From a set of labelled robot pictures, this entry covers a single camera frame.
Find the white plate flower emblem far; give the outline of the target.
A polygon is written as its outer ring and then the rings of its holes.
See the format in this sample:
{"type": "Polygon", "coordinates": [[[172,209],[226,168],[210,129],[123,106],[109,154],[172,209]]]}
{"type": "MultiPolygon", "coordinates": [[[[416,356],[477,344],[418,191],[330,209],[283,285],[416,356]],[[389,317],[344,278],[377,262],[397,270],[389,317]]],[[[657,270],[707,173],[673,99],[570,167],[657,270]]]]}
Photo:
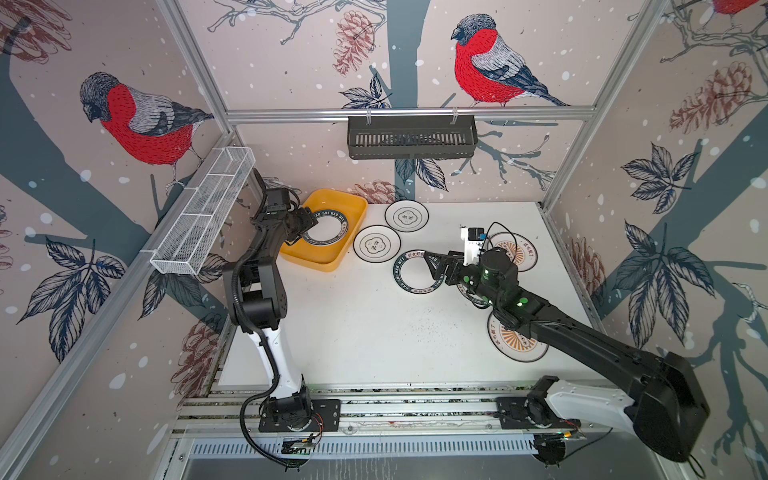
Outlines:
{"type": "Polygon", "coordinates": [[[386,224],[393,230],[413,233],[428,224],[429,211],[415,200],[398,200],[387,207],[384,218],[386,224]]]}

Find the green rim lettered plate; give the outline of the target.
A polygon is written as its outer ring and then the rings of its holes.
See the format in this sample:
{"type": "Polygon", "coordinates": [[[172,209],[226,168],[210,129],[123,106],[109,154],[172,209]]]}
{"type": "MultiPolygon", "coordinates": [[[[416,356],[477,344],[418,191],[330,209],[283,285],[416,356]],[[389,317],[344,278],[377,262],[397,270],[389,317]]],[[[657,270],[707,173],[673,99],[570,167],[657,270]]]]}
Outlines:
{"type": "Polygon", "coordinates": [[[458,284],[457,285],[458,291],[461,293],[461,295],[467,299],[473,306],[475,306],[478,309],[486,309],[491,306],[491,303],[488,299],[485,297],[478,296],[475,293],[472,293],[469,291],[466,284],[458,284]]]}
{"type": "Polygon", "coordinates": [[[316,247],[333,245],[342,240],[348,232],[347,217],[333,209],[319,210],[314,213],[317,223],[302,234],[305,242],[316,247]]]}
{"type": "Polygon", "coordinates": [[[435,292],[444,282],[435,279],[425,260],[425,251],[414,249],[400,254],[393,264],[396,284],[409,294],[426,295],[435,292]]]}

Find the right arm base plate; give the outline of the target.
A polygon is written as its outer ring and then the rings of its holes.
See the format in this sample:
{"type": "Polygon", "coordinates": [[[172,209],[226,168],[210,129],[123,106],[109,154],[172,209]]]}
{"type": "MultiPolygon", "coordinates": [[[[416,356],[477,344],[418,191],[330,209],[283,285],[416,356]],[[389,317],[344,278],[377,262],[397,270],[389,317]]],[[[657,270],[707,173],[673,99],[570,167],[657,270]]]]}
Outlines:
{"type": "Polygon", "coordinates": [[[497,397],[498,419],[503,430],[548,429],[578,430],[581,422],[577,419],[558,417],[543,400],[530,400],[527,397],[497,397]]]}

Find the orange sunburst plate far right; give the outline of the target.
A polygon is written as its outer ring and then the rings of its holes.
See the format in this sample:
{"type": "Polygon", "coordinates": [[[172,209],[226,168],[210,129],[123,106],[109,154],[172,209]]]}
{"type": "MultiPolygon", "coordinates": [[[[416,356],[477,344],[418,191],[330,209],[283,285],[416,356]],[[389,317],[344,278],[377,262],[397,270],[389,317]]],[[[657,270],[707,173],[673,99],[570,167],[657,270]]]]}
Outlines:
{"type": "Polygon", "coordinates": [[[538,251],[525,236],[510,232],[498,232],[490,237],[493,247],[506,251],[520,273],[532,270],[538,263],[538,251]]]}

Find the green rim lettered plate front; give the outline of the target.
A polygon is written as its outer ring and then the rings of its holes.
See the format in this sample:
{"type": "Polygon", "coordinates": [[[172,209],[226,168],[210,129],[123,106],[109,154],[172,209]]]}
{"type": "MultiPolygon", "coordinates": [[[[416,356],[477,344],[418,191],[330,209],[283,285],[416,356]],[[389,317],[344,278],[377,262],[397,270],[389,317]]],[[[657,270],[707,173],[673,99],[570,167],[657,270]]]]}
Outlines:
{"type": "Polygon", "coordinates": [[[319,210],[314,213],[317,223],[302,234],[305,242],[316,247],[333,245],[342,240],[348,232],[347,217],[333,209],[319,210]]]}

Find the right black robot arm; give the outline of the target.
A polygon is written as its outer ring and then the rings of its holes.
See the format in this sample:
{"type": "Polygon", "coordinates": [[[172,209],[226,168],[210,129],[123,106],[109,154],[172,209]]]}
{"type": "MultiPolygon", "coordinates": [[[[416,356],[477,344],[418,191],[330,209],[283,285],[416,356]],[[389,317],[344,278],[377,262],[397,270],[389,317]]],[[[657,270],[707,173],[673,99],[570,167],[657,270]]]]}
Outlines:
{"type": "Polygon", "coordinates": [[[634,434],[670,461],[690,459],[710,408],[685,358],[660,357],[574,320],[522,288],[518,268],[502,248],[483,251],[471,263],[459,252],[426,252],[424,260],[434,279],[462,285],[487,301],[504,328],[561,351],[612,383],[611,388],[584,387],[541,377],[526,397],[533,424],[594,422],[634,434]]]}

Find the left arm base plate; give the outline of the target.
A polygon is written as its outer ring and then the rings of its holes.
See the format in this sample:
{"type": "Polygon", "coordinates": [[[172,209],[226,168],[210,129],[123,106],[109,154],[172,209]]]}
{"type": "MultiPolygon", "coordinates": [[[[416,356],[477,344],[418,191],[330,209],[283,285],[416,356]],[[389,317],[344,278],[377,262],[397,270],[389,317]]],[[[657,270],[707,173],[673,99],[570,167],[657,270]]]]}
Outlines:
{"type": "Polygon", "coordinates": [[[339,429],[339,399],[302,400],[270,398],[260,411],[260,433],[336,432],[339,429]]]}

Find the white plate flower emblem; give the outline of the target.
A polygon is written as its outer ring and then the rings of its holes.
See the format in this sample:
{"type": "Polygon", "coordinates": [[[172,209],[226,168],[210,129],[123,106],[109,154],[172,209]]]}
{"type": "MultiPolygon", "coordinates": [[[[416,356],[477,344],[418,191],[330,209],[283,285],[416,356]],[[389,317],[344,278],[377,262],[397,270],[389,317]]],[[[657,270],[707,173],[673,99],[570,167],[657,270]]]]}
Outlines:
{"type": "Polygon", "coordinates": [[[356,256],[367,263],[385,263],[395,258],[402,246],[400,235],[386,225],[361,229],[353,241],[356,256]]]}
{"type": "Polygon", "coordinates": [[[386,224],[393,230],[413,233],[428,224],[429,211],[415,200],[398,200],[387,207],[384,218],[386,224]]]}

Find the aluminium mounting rail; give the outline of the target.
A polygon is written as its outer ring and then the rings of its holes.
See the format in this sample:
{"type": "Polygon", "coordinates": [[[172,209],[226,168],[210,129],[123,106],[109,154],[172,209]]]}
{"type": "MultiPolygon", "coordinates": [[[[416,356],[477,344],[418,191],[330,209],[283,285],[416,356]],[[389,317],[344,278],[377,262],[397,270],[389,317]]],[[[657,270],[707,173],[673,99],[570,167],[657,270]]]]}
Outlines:
{"type": "MultiPolygon", "coordinates": [[[[341,414],[337,435],[496,433],[502,431],[497,397],[527,397],[532,400],[532,381],[459,386],[404,388],[315,388],[312,400],[339,399],[341,414]]],[[[613,428],[632,433],[633,422],[626,411],[633,400],[622,390],[600,381],[560,380],[542,393],[543,400],[564,419],[577,419],[585,432],[613,428]]],[[[568,430],[524,429],[523,433],[568,430]]]]}

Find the orange sunburst plate near right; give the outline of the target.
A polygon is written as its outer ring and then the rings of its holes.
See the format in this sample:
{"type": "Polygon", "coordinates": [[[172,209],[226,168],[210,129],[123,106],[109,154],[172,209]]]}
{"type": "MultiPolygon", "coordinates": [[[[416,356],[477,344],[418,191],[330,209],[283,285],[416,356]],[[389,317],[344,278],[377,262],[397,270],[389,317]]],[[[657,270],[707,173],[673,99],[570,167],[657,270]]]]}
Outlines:
{"type": "Polygon", "coordinates": [[[505,328],[493,314],[488,316],[487,331],[491,342],[500,353],[520,363],[537,362],[549,350],[548,345],[505,328]]]}

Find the white plate flower emblem near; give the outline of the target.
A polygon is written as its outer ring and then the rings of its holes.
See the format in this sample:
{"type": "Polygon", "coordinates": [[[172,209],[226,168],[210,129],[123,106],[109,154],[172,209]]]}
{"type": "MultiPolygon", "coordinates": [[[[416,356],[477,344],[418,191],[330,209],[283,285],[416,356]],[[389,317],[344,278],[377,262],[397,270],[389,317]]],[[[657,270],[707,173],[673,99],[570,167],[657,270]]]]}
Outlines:
{"type": "Polygon", "coordinates": [[[400,235],[386,225],[361,229],[353,241],[356,256],[367,263],[385,263],[395,258],[402,246],[400,235]]]}

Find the yellow plastic bin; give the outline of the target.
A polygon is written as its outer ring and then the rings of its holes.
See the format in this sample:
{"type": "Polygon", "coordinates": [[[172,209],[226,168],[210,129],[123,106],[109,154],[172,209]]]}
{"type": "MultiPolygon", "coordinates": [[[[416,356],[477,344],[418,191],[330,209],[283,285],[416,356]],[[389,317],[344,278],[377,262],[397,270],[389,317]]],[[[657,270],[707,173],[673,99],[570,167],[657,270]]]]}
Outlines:
{"type": "Polygon", "coordinates": [[[343,213],[349,223],[347,235],[339,242],[325,247],[312,246],[300,238],[293,245],[283,245],[280,253],[289,262],[326,273],[332,272],[338,268],[359,232],[366,217],[368,202],[350,193],[319,189],[310,194],[302,206],[309,207],[313,213],[324,209],[343,213]]]}

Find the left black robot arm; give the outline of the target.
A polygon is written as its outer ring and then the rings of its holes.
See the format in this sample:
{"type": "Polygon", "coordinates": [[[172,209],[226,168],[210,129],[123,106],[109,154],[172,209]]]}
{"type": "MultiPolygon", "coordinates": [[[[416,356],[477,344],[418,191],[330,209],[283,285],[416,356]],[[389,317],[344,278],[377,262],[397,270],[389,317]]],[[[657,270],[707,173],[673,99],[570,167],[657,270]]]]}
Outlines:
{"type": "Polygon", "coordinates": [[[251,218],[255,234],[246,252],[224,267],[225,296],[231,322],[253,342],[267,374],[268,389],[253,396],[263,401],[262,418],[299,431],[313,421],[314,411],[303,375],[281,339],[288,298],[277,259],[281,248],[301,240],[317,219],[299,205],[295,192],[270,188],[257,171],[253,175],[260,194],[251,218]]]}

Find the orange sunburst plate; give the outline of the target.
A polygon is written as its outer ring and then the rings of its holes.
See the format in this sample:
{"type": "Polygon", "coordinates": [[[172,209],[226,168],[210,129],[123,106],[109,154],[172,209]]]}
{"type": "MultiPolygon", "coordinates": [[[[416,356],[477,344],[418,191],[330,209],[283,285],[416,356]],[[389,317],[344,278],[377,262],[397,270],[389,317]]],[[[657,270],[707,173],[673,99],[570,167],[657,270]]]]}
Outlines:
{"type": "Polygon", "coordinates": [[[491,342],[500,353],[520,363],[537,362],[549,350],[548,345],[505,328],[493,314],[488,316],[487,331],[491,342]]]}
{"type": "Polygon", "coordinates": [[[498,232],[490,237],[493,247],[506,251],[520,273],[532,270],[538,263],[538,251],[525,236],[510,232],[498,232]]]}

